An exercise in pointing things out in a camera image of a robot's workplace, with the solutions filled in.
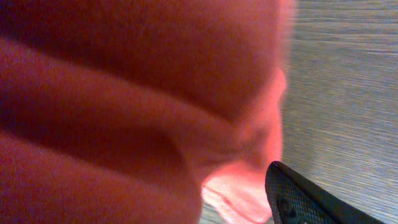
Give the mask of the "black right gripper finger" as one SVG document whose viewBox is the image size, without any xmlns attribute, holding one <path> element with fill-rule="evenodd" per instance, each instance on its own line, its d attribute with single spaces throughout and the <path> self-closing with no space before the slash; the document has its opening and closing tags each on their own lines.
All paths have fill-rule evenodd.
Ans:
<svg viewBox="0 0 398 224">
<path fill-rule="evenodd" d="M 265 189 L 276 224 L 384 224 L 336 198 L 281 161 L 268 166 Z"/>
</svg>

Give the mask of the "orange red t-shirt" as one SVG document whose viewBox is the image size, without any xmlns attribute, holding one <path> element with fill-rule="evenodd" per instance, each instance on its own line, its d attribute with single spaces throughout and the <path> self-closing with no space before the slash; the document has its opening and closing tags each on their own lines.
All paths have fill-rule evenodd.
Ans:
<svg viewBox="0 0 398 224">
<path fill-rule="evenodd" d="M 266 222 L 295 7 L 2 1 L 1 222 Z"/>
</svg>

